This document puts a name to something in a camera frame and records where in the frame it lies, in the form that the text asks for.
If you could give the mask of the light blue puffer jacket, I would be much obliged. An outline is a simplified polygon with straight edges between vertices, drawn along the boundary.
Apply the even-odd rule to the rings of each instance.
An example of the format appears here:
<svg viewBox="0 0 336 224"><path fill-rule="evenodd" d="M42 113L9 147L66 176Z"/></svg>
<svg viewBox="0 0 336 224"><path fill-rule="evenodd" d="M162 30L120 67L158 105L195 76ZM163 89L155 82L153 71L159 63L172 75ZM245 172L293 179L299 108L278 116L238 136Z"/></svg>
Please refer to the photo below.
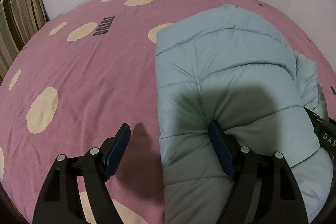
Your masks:
<svg viewBox="0 0 336 224"><path fill-rule="evenodd" d="M240 145L284 155L313 221L333 164L308 110L327 117L317 64L281 32L233 5L200 12L157 34L155 75L167 223L215 223L232 188L208 135L211 121Z"/></svg>

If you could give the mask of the pink polka dot bedsheet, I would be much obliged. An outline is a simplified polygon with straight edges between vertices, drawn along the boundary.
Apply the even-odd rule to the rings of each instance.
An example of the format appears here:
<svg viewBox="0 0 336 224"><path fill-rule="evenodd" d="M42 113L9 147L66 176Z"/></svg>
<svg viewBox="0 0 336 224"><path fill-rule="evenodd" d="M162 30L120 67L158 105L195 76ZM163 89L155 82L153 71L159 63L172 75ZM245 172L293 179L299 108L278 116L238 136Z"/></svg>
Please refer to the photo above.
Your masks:
<svg viewBox="0 0 336 224"><path fill-rule="evenodd" d="M124 223L167 223L155 75L157 34L224 5L252 11L276 27L293 51L317 64L318 82L335 117L327 85L335 73L301 28L256 0L93 0L42 27L1 84L1 184L33 222L44 180L60 154L84 155L131 129L117 173L107 182Z"/></svg>

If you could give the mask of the striped fabric headboard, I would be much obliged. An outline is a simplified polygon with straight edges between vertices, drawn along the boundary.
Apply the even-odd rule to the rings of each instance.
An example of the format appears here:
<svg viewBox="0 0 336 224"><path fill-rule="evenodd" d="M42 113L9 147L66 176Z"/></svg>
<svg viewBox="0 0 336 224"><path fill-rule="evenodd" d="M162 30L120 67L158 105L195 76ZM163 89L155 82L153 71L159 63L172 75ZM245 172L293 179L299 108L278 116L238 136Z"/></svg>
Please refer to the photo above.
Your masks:
<svg viewBox="0 0 336 224"><path fill-rule="evenodd" d="M1 80L18 53L49 20L43 0L1 2Z"/></svg>

